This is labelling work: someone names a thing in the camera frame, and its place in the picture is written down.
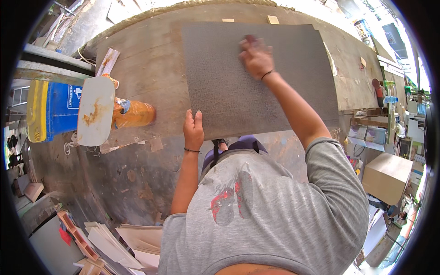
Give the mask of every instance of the foot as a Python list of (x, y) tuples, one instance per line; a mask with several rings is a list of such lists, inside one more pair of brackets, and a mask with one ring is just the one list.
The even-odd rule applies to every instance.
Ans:
[(226, 151), (226, 150), (227, 150), (227, 145), (226, 145), (226, 143), (224, 143), (224, 142), (220, 143), (220, 144), (219, 144), (219, 148), (220, 148), (220, 150), (222, 150), (222, 151)]
[(219, 144), (219, 149), (222, 150), (222, 151), (226, 151), (227, 150), (227, 144), (229, 142), (226, 141), (225, 139), (217, 139), (217, 141), (218, 141), (218, 144)]

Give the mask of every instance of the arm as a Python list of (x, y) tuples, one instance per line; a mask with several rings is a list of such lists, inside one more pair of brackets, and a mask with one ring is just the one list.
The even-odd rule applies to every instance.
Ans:
[[(188, 110), (183, 125), (185, 148), (199, 151), (205, 134), (202, 128), (202, 112), (198, 111), (193, 119), (192, 111)], [(194, 193), (198, 187), (198, 152), (185, 151), (176, 190), (172, 198), (171, 214), (186, 213)]]
[(274, 71), (271, 47), (266, 48), (262, 39), (252, 41), (252, 38), (243, 40), (240, 44), (243, 52), (239, 57), (243, 60), (247, 71), (255, 79), (262, 79), (278, 99), (304, 150), (318, 137), (331, 138), (327, 127), (315, 110), (284, 81), (279, 73)]

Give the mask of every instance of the purple shorts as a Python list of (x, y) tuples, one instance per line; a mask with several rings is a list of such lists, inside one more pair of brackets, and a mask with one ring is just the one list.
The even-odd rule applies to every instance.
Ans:
[[(247, 136), (241, 136), (237, 142), (231, 144), (228, 149), (229, 150), (235, 150), (235, 149), (254, 149), (253, 143), (257, 142), (258, 149), (262, 150), (267, 153), (266, 148), (253, 136), (253, 135), (247, 135)], [(206, 153), (205, 160), (203, 161), (203, 168), (202, 171), (205, 170), (205, 168), (208, 166), (210, 162), (214, 160), (214, 150), (209, 151)]]

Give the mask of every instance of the gray t-shirt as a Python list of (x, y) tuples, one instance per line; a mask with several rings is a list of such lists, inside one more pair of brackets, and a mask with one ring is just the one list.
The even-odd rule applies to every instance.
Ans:
[(339, 142), (318, 138), (305, 156), (310, 183), (262, 151), (222, 154), (187, 213), (165, 220), (158, 273), (213, 275), (251, 263), (342, 274), (367, 235), (367, 198)]

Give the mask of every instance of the fingers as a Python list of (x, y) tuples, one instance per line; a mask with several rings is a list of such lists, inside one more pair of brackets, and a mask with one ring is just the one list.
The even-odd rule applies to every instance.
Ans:
[(266, 51), (266, 44), (263, 38), (257, 38), (257, 48), (259, 51)]
[(246, 60), (248, 60), (248, 59), (250, 58), (250, 55), (249, 55), (249, 53), (248, 53), (247, 51), (242, 51), (242, 52), (238, 55), (238, 58), (239, 58), (241, 61), (246, 61)]
[(202, 111), (197, 111), (194, 117), (194, 128), (203, 129), (202, 127)]
[(192, 117), (192, 111), (191, 109), (187, 110), (187, 113), (185, 115), (185, 124), (194, 124), (194, 119)]
[(253, 47), (253, 45), (251, 43), (249, 43), (248, 40), (240, 41), (240, 46), (242, 47), (242, 49), (244, 51), (248, 52), (251, 56), (253, 56), (255, 54), (255, 48)]
[(273, 54), (272, 54), (272, 53), (273, 53), (273, 47), (272, 47), (272, 46), (267, 47), (266, 52), (267, 52), (268, 54), (270, 54), (270, 55), (273, 55)]

